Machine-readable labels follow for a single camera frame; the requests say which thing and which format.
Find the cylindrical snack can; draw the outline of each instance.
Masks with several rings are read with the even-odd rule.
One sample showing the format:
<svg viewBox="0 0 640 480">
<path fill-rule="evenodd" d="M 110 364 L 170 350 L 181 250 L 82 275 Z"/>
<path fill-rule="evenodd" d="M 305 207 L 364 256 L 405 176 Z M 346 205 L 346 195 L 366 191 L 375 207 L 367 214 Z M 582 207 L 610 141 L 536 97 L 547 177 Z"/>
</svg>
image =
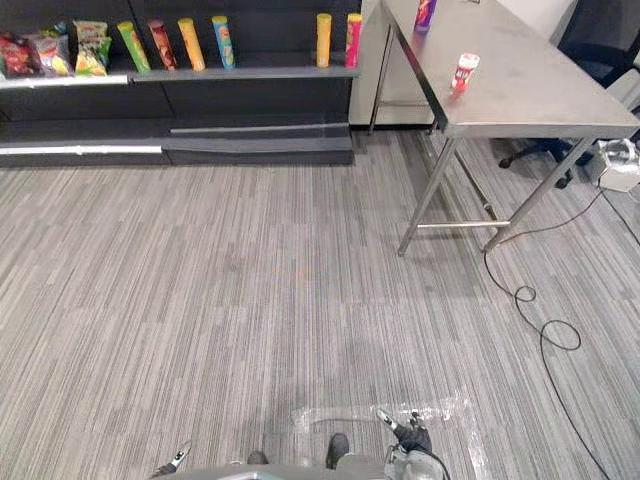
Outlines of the cylindrical snack can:
<svg viewBox="0 0 640 480">
<path fill-rule="evenodd" d="M 164 22 L 160 20 L 151 20 L 147 25 L 149 26 L 149 30 L 151 30 L 153 41 L 156 43 L 160 59 L 162 60 L 162 63 L 164 63 L 166 69 L 175 70 L 178 68 L 176 57 L 173 54 L 173 49 L 169 42 L 167 30 L 164 28 Z"/>
<path fill-rule="evenodd" d="M 362 29 L 362 15 L 350 13 L 347 15 L 347 52 L 344 66 L 356 68 L 360 54 L 360 30 Z"/>
<path fill-rule="evenodd" d="M 418 4 L 418 13 L 416 14 L 416 23 L 414 30 L 417 32 L 428 32 L 431 26 L 431 18 L 436 10 L 436 2 L 438 0 L 420 0 Z"/>
<path fill-rule="evenodd" d="M 227 17 L 222 15 L 211 17 L 211 23 L 213 23 L 213 29 L 216 31 L 222 66 L 227 69 L 235 68 L 236 60 L 233 57 L 233 46 L 231 45 L 231 35 L 229 35 L 229 22 Z"/>
<path fill-rule="evenodd" d="M 331 15 L 319 13 L 316 17 L 318 24 L 317 63 L 319 67 L 329 66 L 329 52 L 331 47 Z"/>
<path fill-rule="evenodd" d="M 136 68 L 138 69 L 138 72 L 146 73 L 151 71 L 151 67 L 149 66 L 149 61 L 147 60 L 147 55 L 144 53 L 144 49 L 142 48 L 142 43 L 140 43 L 138 34 L 133 28 L 133 23 L 120 22 L 118 24 L 118 30 L 120 30 L 122 39 L 124 40 L 124 43 L 127 46 L 129 53 L 131 54 L 133 63 L 136 64 Z"/>
<path fill-rule="evenodd" d="M 458 68 L 451 81 L 451 88 L 464 91 L 469 85 L 471 74 L 480 63 L 480 57 L 473 53 L 463 53 L 458 60 Z"/>
<path fill-rule="evenodd" d="M 193 25 L 193 18 L 181 18 L 178 20 L 178 26 L 180 27 L 180 33 L 182 33 L 182 39 L 189 54 L 189 60 L 191 60 L 191 66 L 194 70 L 204 70 L 204 58 L 202 58 L 202 50 L 200 50 L 200 43 L 198 42 L 196 28 Z"/>
</svg>

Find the shelf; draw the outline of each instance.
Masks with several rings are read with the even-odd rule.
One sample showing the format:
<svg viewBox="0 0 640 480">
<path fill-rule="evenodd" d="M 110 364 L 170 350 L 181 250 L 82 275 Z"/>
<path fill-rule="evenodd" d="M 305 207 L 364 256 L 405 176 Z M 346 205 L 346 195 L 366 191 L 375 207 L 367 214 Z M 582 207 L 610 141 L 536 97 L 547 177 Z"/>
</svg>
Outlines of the shelf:
<svg viewBox="0 0 640 480">
<path fill-rule="evenodd" d="M 126 74 L 106 75 L 104 77 L 32 77 L 0 80 L 0 90 L 15 90 L 42 87 L 80 87 L 92 85 L 126 85 L 129 77 Z"/>
<path fill-rule="evenodd" d="M 353 162 L 353 145 L 346 122 L 210 126 L 217 123 L 217 119 L 206 118 L 186 122 L 163 119 L 150 123 L 135 119 L 17 122 L 0 131 L 0 168 L 130 163 L 345 165 Z"/>
<path fill-rule="evenodd" d="M 149 73 L 134 73 L 134 83 L 146 82 L 188 82 L 188 81 L 220 81 L 220 80 L 265 80 L 278 78 L 355 78 L 359 71 L 352 68 L 330 66 L 327 68 L 309 67 L 237 67 L 232 70 L 224 68 L 207 68 L 200 72 L 195 70 L 152 70 Z"/>
<path fill-rule="evenodd" d="M 236 68 L 225 70 L 215 57 L 207 58 L 214 65 L 200 72 L 191 68 L 178 70 L 154 69 L 148 73 L 131 70 L 131 61 L 115 57 L 111 61 L 109 75 L 104 77 L 18 78 L 0 81 L 0 90 L 34 89 L 51 87 L 77 87 L 100 85 L 126 85 L 128 83 L 190 82 L 224 80 L 266 80 L 278 78 L 356 78 L 358 68 L 344 67 L 344 53 L 333 52 L 334 62 L 327 68 L 314 65 L 313 55 L 299 52 L 254 52 L 242 56 Z"/>
</svg>

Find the dark gray shelving unit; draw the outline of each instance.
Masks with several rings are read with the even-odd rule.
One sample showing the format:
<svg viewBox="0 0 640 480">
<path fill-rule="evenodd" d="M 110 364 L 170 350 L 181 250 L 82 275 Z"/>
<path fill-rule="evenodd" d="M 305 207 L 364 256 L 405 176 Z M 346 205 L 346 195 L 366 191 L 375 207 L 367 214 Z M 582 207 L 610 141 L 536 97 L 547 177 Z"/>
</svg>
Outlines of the dark gray shelving unit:
<svg viewBox="0 0 640 480">
<path fill-rule="evenodd" d="M 360 1 L 134 0 L 110 5 L 60 2 L 10 16 L 26 33 L 60 20 L 46 12 L 104 20 L 114 39 L 106 77 L 28 78 L 0 82 L 0 166 L 186 165 L 202 163 L 349 164 L 351 81 L 344 62 L 346 15 Z M 22 8 L 0 0 L 3 10 Z M 334 15 L 332 65 L 317 68 L 315 15 Z M 213 14 L 230 18 L 237 68 L 220 64 Z M 196 20 L 207 69 L 193 71 L 176 21 Z M 180 69 L 162 68 L 146 21 L 167 25 Z M 134 20 L 153 70 L 135 71 L 115 24 Z M 70 18 L 64 19 L 71 26 Z M 264 31 L 264 23 L 270 25 Z"/>
</svg>

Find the striped carpet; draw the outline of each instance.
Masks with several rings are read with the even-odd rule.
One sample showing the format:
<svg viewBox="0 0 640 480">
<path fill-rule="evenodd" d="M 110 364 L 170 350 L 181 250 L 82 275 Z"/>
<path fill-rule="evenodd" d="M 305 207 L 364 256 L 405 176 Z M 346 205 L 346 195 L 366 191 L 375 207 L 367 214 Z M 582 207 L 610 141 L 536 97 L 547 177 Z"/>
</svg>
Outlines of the striped carpet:
<svg viewBox="0 0 640 480">
<path fill-rule="evenodd" d="M 453 478 L 598 478 L 484 270 L 491 232 L 421 232 L 396 256 L 421 134 L 354 141 L 352 167 L 0 171 L 0 479 L 145 478 L 186 440 L 184 472 L 255 448 L 321 464 L 335 431 L 381 460 L 379 404 L 422 409 Z M 503 217 L 552 166 L 497 168 L 521 146 L 461 147 Z M 579 175 L 522 228 L 596 193 Z M 640 230 L 640 206 L 608 196 Z M 427 217 L 481 212 L 456 165 Z M 600 198 L 489 262 L 536 287 L 534 321 L 580 330 L 575 353 L 545 347 L 552 373 L 611 477 L 639 478 L 638 245 Z"/>
</svg>

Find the stainless steel table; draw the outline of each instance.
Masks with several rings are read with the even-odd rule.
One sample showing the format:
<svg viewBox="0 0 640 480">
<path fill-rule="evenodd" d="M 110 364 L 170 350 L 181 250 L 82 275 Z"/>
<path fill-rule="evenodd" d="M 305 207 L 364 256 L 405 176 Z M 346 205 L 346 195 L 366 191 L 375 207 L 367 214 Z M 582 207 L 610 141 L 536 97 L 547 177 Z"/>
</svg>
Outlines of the stainless steel table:
<svg viewBox="0 0 640 480">
<path fill-rule="evenodd" d="M 400 43 L 446 137 L 428 185 L 402 239 L 404 255 L 418 228 L 497 227 L 485 246 L 496 247 L 597 138 L 625 138 L 640 123 L 571 60 L 496 0 L 439 0 L 428 34 L 413 31 L 417 0 L 381 0 L 389 22 L 370 130 L 375 126 L 391 45 Z M 466 92 L 451 80 L 462 53 L 480 56 Z M 573 138 L 566 158 L 508 221 L 420 224 L 462 138 Z"/>
</svg>

